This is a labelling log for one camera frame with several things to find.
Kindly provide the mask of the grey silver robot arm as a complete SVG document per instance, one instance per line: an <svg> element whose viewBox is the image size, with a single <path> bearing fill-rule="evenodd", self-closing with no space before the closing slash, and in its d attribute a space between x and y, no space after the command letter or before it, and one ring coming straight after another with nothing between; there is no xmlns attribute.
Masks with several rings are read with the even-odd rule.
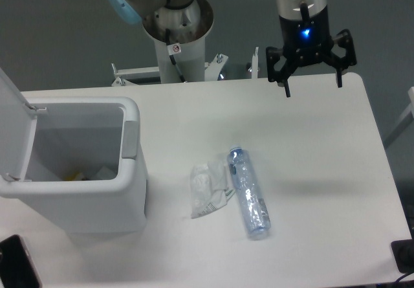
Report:
<svg viewBox="0 0 414 288"><path fill-rule="evenodd" d="M205 39L213 26L207 0L108 0L129 24L141 23L153 40L162 83L206 80ZM327 0L276 0L283 46L267 47L267 78L284 89L300 67L326 63L342 84L356 65L352 35L329 31Z"/></svg>

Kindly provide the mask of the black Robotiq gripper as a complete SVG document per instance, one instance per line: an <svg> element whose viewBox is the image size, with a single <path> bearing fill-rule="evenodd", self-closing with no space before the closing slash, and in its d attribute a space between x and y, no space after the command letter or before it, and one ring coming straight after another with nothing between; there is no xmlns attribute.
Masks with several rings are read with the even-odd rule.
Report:
<svg viewBox="0 0 414 288"><path fill-rule="evenodd" d="M283 49L267 47L266 64L267 79L283 87L287 98L291 97L288 78L299 67L326 63L336 71L336 84L343 87L342 76L349 67L357 64L353 37L349 29L343 29L335 37L331 37L329 18L327 15L315 15L306 20L279 18L283 36ZM343 56L332 50L337 46L345 51ZM282 57L284 64L276 65Z"/></svg>

